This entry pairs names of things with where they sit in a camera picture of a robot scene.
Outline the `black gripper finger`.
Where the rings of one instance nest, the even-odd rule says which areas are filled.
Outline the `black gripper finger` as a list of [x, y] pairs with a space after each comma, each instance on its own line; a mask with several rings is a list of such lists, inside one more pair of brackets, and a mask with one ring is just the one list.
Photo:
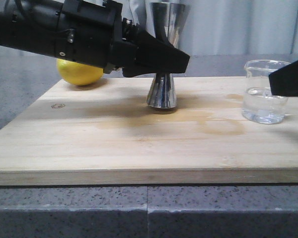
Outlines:
[[190, 56], [140, 29], [135, 37], [138, 46], [134, 62], [122, 69], [124, 77], [149, 73], [184, 73]]
[[298, 97], [298, 60], [269, 74], [271, 94]]

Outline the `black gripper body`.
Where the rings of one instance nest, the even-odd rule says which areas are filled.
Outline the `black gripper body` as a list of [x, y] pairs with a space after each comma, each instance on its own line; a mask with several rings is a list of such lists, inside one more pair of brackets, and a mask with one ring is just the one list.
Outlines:
[[103, 68], [105, 73], [133, 66], [137, 46], [123, 39], [122, 7], [113, 0], [103, 5], [66, 0], [58, 29], [69, 29], [69, 33], [55, 41], [55, 56]]

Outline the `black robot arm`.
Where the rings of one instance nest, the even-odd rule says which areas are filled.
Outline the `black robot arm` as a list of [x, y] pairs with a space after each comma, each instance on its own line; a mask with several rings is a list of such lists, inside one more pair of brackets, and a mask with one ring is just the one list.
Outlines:
[[0, 0], [0, 46], [122, 69], [125, 77], [184, 73], [189, 55], [121, 16], [122, 4], [83, 0]]

